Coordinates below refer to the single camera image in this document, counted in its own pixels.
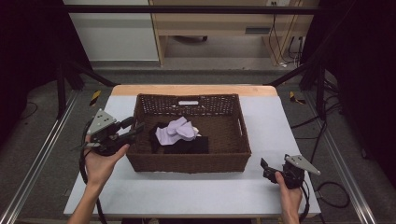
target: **white wall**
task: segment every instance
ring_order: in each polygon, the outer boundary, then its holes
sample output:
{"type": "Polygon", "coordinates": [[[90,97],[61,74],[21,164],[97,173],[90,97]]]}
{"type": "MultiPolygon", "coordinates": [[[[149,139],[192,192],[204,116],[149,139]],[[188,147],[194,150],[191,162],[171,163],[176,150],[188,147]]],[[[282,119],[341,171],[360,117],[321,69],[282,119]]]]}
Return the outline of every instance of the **white wall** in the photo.
{"type": "MultiPolygon", "coordinates": [[[[66,5],[148,5],[147,0],[64,0],[66,5]]],[[[149,14],[70,13],[90,61],[158,61],[149,14]]]]}

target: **human arm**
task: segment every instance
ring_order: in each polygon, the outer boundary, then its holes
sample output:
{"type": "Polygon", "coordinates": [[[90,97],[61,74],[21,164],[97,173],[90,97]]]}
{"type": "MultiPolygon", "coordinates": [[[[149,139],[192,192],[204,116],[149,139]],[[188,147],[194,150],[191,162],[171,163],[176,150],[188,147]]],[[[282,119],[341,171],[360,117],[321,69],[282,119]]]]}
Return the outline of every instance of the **human arm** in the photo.
{"type": "Polygon", "coordinates": [[[95,203],[105,183],[110,178],[117,161],[125,155],[128,148],[129,145],[125,145],[109,157],[100,156],[90,149],[85,149],[88,182],[77,208],[67,223],[90,223],[95,203]]]}
{"type": "Polygon", "coordinates": [[[282,205],[282,219],[286,224],[300,223],[298,209],[303,194],[300,189],[288,189],[280,172],[276,172],[276,182],[280,186],[280,203],[282,205]]]}

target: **wooden desk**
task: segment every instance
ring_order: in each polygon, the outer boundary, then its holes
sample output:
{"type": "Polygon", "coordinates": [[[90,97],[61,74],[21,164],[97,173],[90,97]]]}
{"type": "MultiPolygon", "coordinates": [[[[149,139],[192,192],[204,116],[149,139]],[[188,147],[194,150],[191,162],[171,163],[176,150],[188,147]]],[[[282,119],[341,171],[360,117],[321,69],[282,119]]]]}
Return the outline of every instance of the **wooden desk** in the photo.
{"type": "MultiPolygon", "coordinates": [[[[152,6],[268,6],[271,0],[149,0],[152,6]]],[[[315,7],[318,0],[290,0],[286,7],[315,7]]],[[[160,63],[163,64],[167,38],[171,35],[259,35],[271,55],[274,65],[283,62],[281,56],[288,50],[293,36],[306,36],[313,16],[277,15],[276,35],[272,32],[252,34],[247,28],[272,29],[274,15],[220,15],[220,14],[152,14],[154,34],[160,63]]]]}
{"type": "MultiPolygon", "coordinates": [[[[100,196],[107,217],[278,217],[278,185],[262,177],[261,158],[282,169],[284,155],[300,151],[277,96],[267,86],[121,85],[114,88],[105,111],[117,120],[133,114],[138,93],[238,93],[247,126],[251,157],[243,173],[136,173],[126,157],[116,165],[100,196]]],[[[308,175],[305,180],[314,192],[308,175]]],[[[84,191],[79,175],[64,213],[71,215],[84,191]]],[[[311,193],[309,216],[320,213],[311,193]]],[[[303,199],[300,212],[304,211],[303,199]]]]}

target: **hand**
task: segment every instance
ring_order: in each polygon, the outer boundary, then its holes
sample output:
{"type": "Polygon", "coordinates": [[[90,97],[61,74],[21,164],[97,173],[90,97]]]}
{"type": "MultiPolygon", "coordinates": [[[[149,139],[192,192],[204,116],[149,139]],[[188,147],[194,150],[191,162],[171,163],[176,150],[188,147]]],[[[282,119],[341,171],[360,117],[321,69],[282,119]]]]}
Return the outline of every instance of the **hand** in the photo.
{"type": "MultiPolygon", "coordinates": [[[[90,142],[91,137],[87,135],[85,140],[90,142]]],[[[90,148],[86,148],[84,155],[88,153],[85,158],[88,176],[87,186],[95,186],[101,189],[113,173],[117,161],[126,154],[128,148],[129,145],[127,144],[121,147],[114,155],[108,157],[98,155],[94,151],[91,151],[90,148]]]]}
{"type": "Polygon", "coordinates": [[[280,172],[275,173],[276,182],[280,186],[280,202],[282,204],[282,219],[285,223],[299,223],[298,208],[303,194],[300,189],[288,189],[280,172]]]}

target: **yellow and black tape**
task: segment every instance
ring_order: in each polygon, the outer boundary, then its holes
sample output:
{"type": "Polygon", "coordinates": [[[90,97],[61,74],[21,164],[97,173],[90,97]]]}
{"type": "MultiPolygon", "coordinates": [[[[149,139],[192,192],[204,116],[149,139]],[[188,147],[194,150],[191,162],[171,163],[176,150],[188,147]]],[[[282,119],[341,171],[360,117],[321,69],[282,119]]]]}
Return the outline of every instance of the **yellow and black tape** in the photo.
{"type": "Polygon", "coordinates": [[[299,103],[300,105],[305,105],[305,100],[297,100],[294,96],[294,92],[290,92],[290,101],[294,103],[299,103]]]}
{"type": "Polygon", "coordinates": [[[93,93],[93,96],[90,101],[90,106],[94,106],[96,104],[96,101],[98,100],[99,95],[100,95],[100,91],[96,91],[93,93]]]}

